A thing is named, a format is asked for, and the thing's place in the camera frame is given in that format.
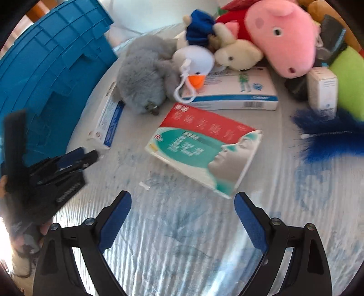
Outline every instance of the blue feather duster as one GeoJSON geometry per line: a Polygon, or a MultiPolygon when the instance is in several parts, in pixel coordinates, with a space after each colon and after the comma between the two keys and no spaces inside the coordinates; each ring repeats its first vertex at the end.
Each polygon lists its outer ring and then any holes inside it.
{"type": "Polygon", "coordinates": [[[364,156],[364,122],[356,121],[348,112],[338,110],[335,118],[329,119],[312,109],[297,110],[292,120],[307,142],[303,153],[308,162],[341,154],[364,156]]]}

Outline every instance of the pig cheek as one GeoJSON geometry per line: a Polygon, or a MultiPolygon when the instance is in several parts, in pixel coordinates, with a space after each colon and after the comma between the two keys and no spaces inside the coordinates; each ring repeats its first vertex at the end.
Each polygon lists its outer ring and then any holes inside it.
{"type": "Polygon", "coordinates": [[[264,20],[261,17],[255,19],[255,26],[261,29],[264,26],[264,20]]]}

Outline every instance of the green plush toy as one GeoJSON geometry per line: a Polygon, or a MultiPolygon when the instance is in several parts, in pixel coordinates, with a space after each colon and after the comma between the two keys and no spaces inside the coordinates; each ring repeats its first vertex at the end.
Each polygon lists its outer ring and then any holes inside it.
{"type": "Polygon", "coordinates": [[[330,70],[339,80],[338,106],[364,121],[364,59],[348,46],[333,62],[330,70]]]}

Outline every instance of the metal screw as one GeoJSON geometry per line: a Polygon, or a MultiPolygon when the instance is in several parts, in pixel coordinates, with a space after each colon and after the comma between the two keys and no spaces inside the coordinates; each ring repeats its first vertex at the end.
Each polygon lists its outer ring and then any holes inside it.
{"type": "Polygon", "coordinates": [[[274,226],[279,226],[280,224],[281,224],[281,220],[280,219],[278,219],[278,218],[272,218],[272,224],[274,225],[274,226]]]}
{"type": "Polygon", "coordinates": [[[85,220],[85,225],[87,225],[87,226],[91,226],[94,223],[95,223],[95,218],[87,218],[85,220]]]}
{"type": "Polygon", "coordinates": [[[57,230],[58,229],[59,224],[58,223],[53,223],[50,227],[50,230],[57,230]]]}
{"type": "Polygon", "coordinates": [[[307,229],[313,231],[316,229],[316,227],[312,223],[307,223],[307,229]]]}

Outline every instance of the gray fur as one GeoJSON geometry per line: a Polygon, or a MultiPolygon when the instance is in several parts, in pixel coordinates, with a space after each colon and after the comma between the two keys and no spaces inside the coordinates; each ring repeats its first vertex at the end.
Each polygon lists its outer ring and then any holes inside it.
{"type": "Polygon", "coordinates": [[[175,51],[175,40],[153,35],[130,44],[116,83],[125,104],[135,112],[146,113],[150,102],[160,106],[166,97],[173,100],[180,80],[178,67],[170,61],[175,51]]]}

